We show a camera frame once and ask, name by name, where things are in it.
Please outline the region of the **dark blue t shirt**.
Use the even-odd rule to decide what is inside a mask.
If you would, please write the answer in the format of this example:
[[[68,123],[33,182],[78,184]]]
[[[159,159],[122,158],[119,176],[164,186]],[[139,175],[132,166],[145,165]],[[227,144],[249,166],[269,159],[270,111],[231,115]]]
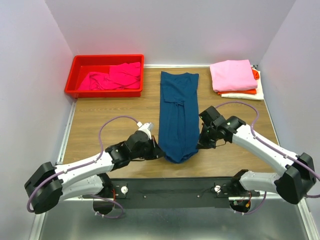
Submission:
[[[182,164],[198,153],[198,73],[160,74],[158,143],[165,159]]]

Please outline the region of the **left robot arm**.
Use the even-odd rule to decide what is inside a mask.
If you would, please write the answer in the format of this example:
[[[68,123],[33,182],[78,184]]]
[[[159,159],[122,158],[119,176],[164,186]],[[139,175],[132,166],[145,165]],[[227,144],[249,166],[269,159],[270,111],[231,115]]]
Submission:
[[[78,162],[66,166],[45,162],[24,185],[28,195],[27,211],[45,213],[72,192],[67,188],[82,180],[126,167],[131,161],[156,160],[165,155],[154,136],[137,130],[127,140]]]

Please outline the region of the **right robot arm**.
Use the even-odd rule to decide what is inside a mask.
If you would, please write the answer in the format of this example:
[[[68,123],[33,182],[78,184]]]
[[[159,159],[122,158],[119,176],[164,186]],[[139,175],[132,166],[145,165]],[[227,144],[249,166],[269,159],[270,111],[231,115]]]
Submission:
[[[263,160],[273,173],[239,171],[226,184],[216,186],[217,193],[239,196],[248,191],[278,194],[286,202],[296,205],[307,196],[317,178],[312,157],[286,150],[260,135],[237,116],[224,118],[210,106],[199,114],[202,130],[198,149],[214,149],[217,141],[236,144]]]

